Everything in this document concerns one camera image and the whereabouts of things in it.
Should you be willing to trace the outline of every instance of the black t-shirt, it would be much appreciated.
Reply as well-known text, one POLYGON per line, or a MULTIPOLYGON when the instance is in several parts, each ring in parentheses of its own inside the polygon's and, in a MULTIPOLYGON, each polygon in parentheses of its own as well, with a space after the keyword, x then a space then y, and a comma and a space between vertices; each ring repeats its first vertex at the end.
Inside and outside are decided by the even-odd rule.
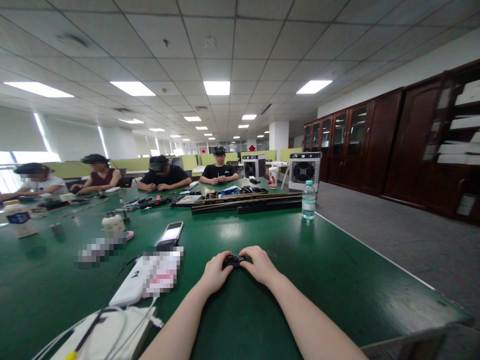
POLYGON ((202 176, 207 179, 213 179, 223 175, 230 177, 235 173, 238 173, 238 171, 231 165, 216 166, 215 164, 211 164, 205 167, 202 176))
POLYGON ((189 177, 180 166, 173 164, 170 164, 170 172, 167 176, 160 176, 157 174, 159 173, 153 170, 149 170, 143 177, 143 179, 140 180, 140 182, 147 185, 153 183, 157 186, 160 184, 173 185, 181 182, 182 180, 188 179, 189 177))

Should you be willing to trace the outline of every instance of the small bottle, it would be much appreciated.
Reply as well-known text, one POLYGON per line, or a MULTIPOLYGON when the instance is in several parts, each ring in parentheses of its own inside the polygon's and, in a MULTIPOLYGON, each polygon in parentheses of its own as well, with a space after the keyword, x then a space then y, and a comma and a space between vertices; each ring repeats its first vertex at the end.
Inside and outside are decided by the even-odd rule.
POLYGON ((315 217, 315 202, 317 193, 313 187, 314 182, 307 180, 301 197, 301 214, 305 219, 312 220, 315 217))
POLYGON ((38 233, 37 227, 30 218, 29 210, 18 200, 4 201, 3 213, 13 227, 18 239, 38 233))

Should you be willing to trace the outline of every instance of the person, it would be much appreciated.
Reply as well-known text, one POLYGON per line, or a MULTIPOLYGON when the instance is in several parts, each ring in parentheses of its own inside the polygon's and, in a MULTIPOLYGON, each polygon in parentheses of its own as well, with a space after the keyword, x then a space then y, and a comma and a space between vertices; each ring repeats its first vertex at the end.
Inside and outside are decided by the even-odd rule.
POLYGON ((200 182, 216 185, 219 182, 228 182, 239 179, 239 172, 231 165, 225 165, 225 149, 223 146, 213 148, 213 157, 216 163, 207 165, 200 177, 200 182))
MULTIPOLYGON (((206 263, 200 280, 185 296, 140 360, 190 358, 202 309, 210 295, 222 287, 233 270, 231 265, 222 270, 222 264, 230 254, 231 251, 221 252, 206 263)), ((240 266, 275 296, 304 359, 367 360, 354 342, 275 268, 264 250, 259 246, 249 246, 239 255, 251 257, 252 263, 242 261, 240 266)))
POLYGON ((59 177, 52 176, 54 170, 38 162, 30 162, 19 165, 14 171, 19 174, 23 182, 20 189, 13 193, 0 194, 0 201, 16 198, 18 196, 58 196, 68 194, 65 181, 59 177))
POLYGON ((149 171, 138 183, 140 190, 147 192, 181 188, 189 185, 192 179, 177 165, 173 165, 165 155, 150 158, 149 171))
POLYGON ((120 170, 110 168, 109 159, 100 154, 87 155, 80 161, 90 165, 93 171, 90 173, 90 177, 84 185, 74 184, 70 187, 70 191, 80 189, 77 195, 90 194, 94 191, 104 191, 114 188, 122 177, 120 170))

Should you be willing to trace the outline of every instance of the office room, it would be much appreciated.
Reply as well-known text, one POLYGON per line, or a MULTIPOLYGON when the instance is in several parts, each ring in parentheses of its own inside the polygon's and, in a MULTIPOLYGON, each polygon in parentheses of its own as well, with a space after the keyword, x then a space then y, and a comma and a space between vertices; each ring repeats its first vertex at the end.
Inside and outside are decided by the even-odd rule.
POLYGON ((478 0, 0 0, 2 359, 480 359, 478 0))

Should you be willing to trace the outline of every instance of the dark red top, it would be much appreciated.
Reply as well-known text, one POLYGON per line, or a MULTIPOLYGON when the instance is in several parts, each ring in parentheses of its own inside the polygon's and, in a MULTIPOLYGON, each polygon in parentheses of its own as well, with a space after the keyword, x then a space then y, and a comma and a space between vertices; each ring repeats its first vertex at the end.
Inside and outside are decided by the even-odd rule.
POLYGON ((106 174, 105 178, 101 177, 98 173, 96 172, 91 172, 90 177, 91 177, 91 186, 102 186, 102 185, 110 185, 110 182, 112 181, 112 177, 114 175, 114 168, 111 168, 108 170, 108 173, 106 174))

